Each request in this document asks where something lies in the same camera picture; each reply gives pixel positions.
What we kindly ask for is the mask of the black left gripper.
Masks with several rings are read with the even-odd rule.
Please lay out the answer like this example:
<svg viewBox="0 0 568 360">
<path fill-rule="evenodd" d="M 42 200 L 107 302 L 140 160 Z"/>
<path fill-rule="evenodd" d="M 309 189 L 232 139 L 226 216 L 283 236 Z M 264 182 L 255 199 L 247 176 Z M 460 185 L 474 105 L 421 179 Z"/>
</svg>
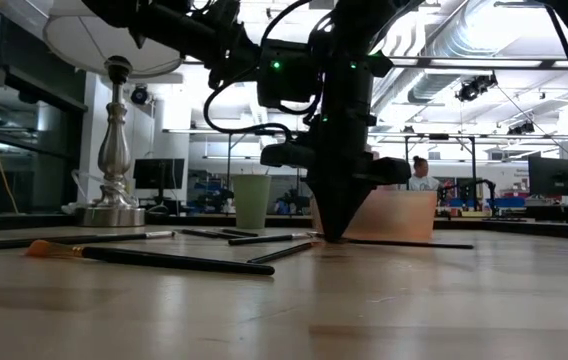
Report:
<svg viewBox="0 0 568 360">
<path fill-rule="evenodd" d="M 403 184 L 411 176 L 407 161 L 375 159 L 366 150 L 369 128 L 377 122 L 371 113 L 373 80 L 385 76 L 392 67 L 392 61 L 381 53 L 330 60 L 323 69 L 321 110 L 311 119 L 309 129 L 293 140 L 262 150 L 263 165 L 307 171 L 315 201 L 315 225 L 327 241 L 343 238 L 356 212 L 378 185 Z M 350 183 L 338 225 L 328 185 Z"/>
</svg>

